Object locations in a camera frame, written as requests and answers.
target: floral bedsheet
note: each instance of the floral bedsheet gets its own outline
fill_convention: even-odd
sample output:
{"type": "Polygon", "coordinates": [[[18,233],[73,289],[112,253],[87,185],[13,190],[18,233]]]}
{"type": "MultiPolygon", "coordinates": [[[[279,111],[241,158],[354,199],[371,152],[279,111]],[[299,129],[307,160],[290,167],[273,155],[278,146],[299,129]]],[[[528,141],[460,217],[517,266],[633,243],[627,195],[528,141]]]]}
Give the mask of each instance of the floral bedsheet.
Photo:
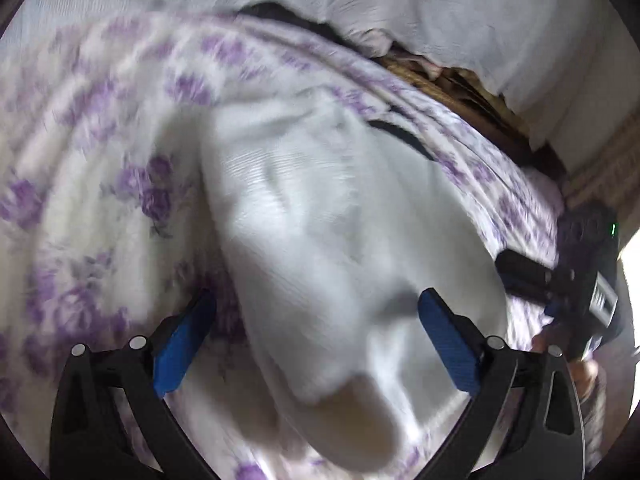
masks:
{"type": "MultiPolygon", "coordinates": [[[[366,120],[401,112],[460,190],[488,251],[555,259],[553,209],[497,148],[382,67],[310,32],[247,16],[149,13],[60,30],[0,65],[0,412],[47,469],[50,417],[70,347],[116,348],[218,296],[218,322],[166,398],[221,478],[346,478],[274,442],[202,188],[199,119],[216,104],[324,87],[366,120]]],[[[508,342],[543,322],[511,301],[508,342]]],[[[122,407],[137,454],[153,463],[122,407]]],[[[410,478],[433,428],[379,478],[410,478]]]]}

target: blue gripper pad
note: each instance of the blue gripper pad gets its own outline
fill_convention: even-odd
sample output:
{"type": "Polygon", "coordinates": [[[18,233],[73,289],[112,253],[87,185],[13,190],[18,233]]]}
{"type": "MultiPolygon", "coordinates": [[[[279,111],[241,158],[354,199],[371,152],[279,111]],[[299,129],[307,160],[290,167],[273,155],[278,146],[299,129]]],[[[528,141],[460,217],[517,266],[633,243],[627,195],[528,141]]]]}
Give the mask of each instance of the blue gripper pad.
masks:
{"type": "Polygon", "coordinates": [[[154,389],[162,398],[174,391],[187,373],[216,319],[216,297],[205,291],[182,318],[154,360],[154,389]]]}
{"type": "Polygon", "coordinates": [[[432,288],[418,299],[418,317],[456,388],[472,396],[480,390],[478,359],[454,323],[454,314],[432,288]]]}

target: metal screw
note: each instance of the metal screw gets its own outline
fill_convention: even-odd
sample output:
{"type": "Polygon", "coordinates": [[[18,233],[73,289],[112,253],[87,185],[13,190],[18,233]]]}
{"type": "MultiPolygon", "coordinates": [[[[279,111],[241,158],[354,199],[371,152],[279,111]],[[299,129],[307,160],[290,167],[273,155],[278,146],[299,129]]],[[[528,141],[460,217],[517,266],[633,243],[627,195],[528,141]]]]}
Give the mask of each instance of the metal screw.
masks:
{"type": "Polygon", "coordinates": [[[562,350],[556,345],[551,345],[546,351],[553,357],[562,357],[562,350]]]}
{"type": "Polygon", "coordinates": [[[493,348],[494,350],[502,350],[504,348],[504,341],[497,335],[489,336],[486,339],[486,343],[489,345],[489,348],[493,348]]]}
{"type": "Polygon", "coordinates": [[[74,347],[71,349],[71,355],[73,355],[74,357],[79,357],[82,354],[84,354],[85,350],[86,350],[86,346],[84,346],[82,343],[78,343],[77,345],[74,345],[74,347]]]}
{"type": "Polygon", "coordinates": [[[144,348],[145,345],[146,337],[144,337],[143,335],[132,337],[129,341],[129,348],[131,348],[132,350],[140,350],[141,348],[144,348]]]}

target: curtain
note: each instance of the curtain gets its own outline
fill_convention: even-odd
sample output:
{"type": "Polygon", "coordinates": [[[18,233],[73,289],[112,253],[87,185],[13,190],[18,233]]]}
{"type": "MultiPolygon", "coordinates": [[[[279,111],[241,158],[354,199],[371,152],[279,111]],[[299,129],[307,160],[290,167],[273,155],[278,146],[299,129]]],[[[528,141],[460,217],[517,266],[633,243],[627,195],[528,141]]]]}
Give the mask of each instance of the curtain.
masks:
{"type": "Polygon", "coordinates": [[[593,198],[615,209],[620,248],[640,228],[640,107],[611,139],[562,186],[568,208],[593,198]]]}

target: blue pad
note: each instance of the blue pad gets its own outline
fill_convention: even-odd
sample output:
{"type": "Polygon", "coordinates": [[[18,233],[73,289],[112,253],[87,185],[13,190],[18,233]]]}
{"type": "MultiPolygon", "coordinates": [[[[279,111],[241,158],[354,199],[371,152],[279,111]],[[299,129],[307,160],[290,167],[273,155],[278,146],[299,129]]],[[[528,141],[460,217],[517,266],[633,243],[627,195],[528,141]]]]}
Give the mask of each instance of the blue pad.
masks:
{"type": "Polygon", "coordinates": [[[216,297],[203,292],[154,360],[154,389],[162,398],[174,391],[216,319],[216,297]]]}
{"type": "Polygon", "coordinates": [[[479,363],[454,324],[449,307],[433,289],[418,299],[418,316],[456,388],[472,396],[480,390],[479,363]]]}

